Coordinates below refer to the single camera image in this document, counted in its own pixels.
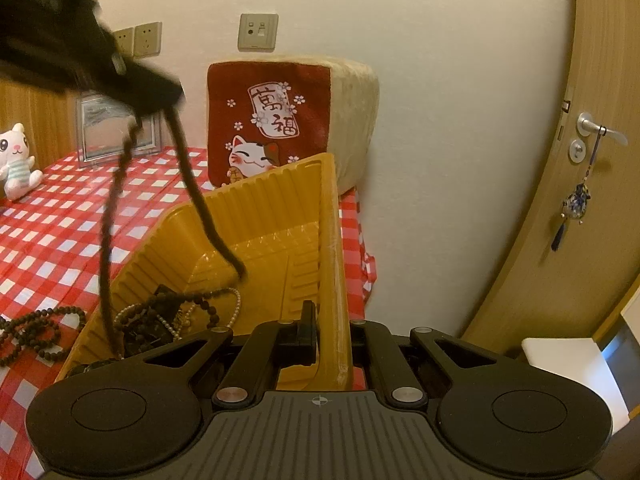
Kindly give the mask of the yellow plastic tray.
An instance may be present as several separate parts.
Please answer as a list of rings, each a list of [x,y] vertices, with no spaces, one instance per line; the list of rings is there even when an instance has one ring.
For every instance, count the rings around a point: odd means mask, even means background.
[[[213,301],[222,324],[248,335],[269,321],[294,321],[317,307],[318,354],[282,370],[285,390],[347,390],[352,383],[349,315],[334,158],[314,155],[204,196],[216,229],[245,264],[243,281],[206,238],[185,202],[164,212],[113,278],[118,313],[160,285],[199,292],[234,285],[239,296]]]

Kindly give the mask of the white bunny plush toy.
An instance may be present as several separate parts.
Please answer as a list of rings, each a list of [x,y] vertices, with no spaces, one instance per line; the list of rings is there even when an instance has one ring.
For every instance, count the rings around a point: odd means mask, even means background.
[[[1,181],[4,195],[16,202],[41,184],[43,173],[35,168],[25,127],[17,122],[1,135]]]

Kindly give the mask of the red white checkered tablecloth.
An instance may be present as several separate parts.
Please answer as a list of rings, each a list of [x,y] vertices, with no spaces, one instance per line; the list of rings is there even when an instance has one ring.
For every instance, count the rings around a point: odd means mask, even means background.
[[[200,148],[189,153],[193,174],[205,194],[217,188],[208,180],[208,161]],[[80,168],[65,157],[48,167],[40,188],[17,203],[1,205],[1,314],[7,320],[35,310],[80,307],[87,315],[61,318],[61,344],[88,340],[86,360],[108,355],[96,316],[99,304],[100,224],[112,165]],[[112,281],[160,216],[190,198],[171,150],[131,164],[118,202],[112,239]],[[39,460],[25,429],[35,395],[64,372],[62,363],[22,353],[1,372],[1,474],[33,479]]]

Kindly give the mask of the white chair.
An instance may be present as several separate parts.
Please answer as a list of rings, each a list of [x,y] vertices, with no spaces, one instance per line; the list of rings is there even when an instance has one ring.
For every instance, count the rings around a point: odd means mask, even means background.
[[[613,430],[639,416],[639,293],[614,311],[613,325],[594,338],[526,338],[529,364],[590,388],[610,409]]]

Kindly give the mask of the red lucky cat cushion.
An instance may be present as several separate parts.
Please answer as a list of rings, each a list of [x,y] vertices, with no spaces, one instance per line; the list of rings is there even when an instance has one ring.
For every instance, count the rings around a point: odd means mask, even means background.
[[[346,193],[366,170],[380,83],[372,67],[344,58],[243,58],[209,66],[207,101],[216,188],[329,153]]]

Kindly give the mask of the wooden door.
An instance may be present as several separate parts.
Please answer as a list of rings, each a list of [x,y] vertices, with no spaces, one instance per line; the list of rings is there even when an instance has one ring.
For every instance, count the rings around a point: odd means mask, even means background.
[[[575,0],[570,71],[544,172],[462,338],[601,335],[639,277],[639,0]]]

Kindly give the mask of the silver picture frame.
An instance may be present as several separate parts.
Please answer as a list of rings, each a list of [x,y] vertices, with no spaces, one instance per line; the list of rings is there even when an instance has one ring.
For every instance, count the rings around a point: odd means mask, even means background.
[[[76,146],[81,166],[103,165],[118,159],[122,142],[136,116],[126,105],[97,93],[76,99]],[[155,155],[163,148],[161,114],[146,116],[137,136],[134,157]]]

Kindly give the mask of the single wall socket plate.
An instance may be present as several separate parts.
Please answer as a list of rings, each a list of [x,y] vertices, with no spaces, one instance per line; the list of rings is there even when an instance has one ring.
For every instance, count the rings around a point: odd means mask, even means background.
[[[239,21],[238,50],[272,52],[276,48],[279,15],[242,13]]]

